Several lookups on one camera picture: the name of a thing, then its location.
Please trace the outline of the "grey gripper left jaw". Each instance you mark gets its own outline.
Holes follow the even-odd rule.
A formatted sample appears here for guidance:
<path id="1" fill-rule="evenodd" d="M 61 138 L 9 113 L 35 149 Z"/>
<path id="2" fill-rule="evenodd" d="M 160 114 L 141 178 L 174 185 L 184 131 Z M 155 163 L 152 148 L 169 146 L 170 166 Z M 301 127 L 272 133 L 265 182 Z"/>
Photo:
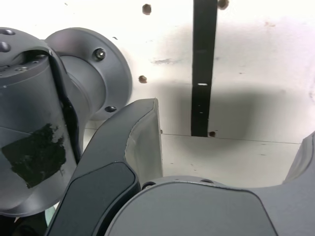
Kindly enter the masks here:
<path id="1" fill-rule="evenodd" d="M 142 185 L 162 175 L 158 100 L 140 99 L 95 132 L 46 234 L 104 235 L 117 212 Z"/>

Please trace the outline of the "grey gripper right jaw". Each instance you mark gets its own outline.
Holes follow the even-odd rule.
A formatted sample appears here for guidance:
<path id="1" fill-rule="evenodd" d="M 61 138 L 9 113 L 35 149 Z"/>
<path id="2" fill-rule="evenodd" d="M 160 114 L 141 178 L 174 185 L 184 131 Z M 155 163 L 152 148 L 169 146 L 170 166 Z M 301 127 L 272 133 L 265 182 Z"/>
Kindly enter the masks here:
<path id="1" fill-rule="evenodd" d="M 200 178 L 162 178 L 130 199 L 107 236 L 312 236 L 315 137 L 306 137 L 285 181 L 237 188 Z"/>

